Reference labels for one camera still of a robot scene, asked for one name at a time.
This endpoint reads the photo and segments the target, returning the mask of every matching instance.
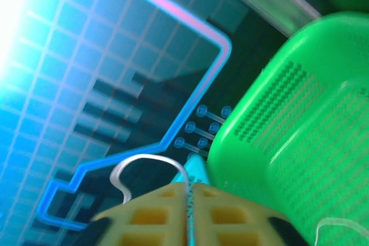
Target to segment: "green plastic object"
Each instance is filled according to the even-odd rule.
[[[368,158],[369,15],[338,13],[279,50],[216,135],[207,169],[215,187],[284,213],[313,244],[325,217],[369,228]],[[324,226],[318,245],[368,240]]]

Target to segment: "white thread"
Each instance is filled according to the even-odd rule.
[[[314,246],[318,245],[318,239],[319,239],[319,229],[320,227],[324,225],[336,225],[336,226],[345,226],[348,228],[351,228],[358,233],[360,233],[362,236],[366,237],[369,240],[369,230],[361,226],[359,223],[345,218],[334,218],[334,217],[326,217],[319,221],[317,226],[317,232],[315,233],[315,243]]]
[[[132,198],[132,194],[131,194],[131,191],[124,184],[121,183],[121,180],[119,179],[119,177],[122,174],[123,169],[128,164],[130,164],[131,162],[133,162],[135,160],[139,160],[140,158],[149,158],[151,160],[164,161],[164,162],[167,162],[167,163],[173,165],[183,175],[183,178],[185,180],[184,182],[186,183],[187,194],[189,193],[189,191],[190,191],[189,174],[187,173],[187,170],[185,170],[185,168],[179,162],[177,162],[177,161],[175,161],[171,158],[160,156],[160,155],[138,154],[138,155],[131,156],[131,157],[121,161],[119,164],[117,164],[114,167],[114,169],[112,170],[112,172],[110,174],[110,183],[123,193],[123,204],[127,203]]]

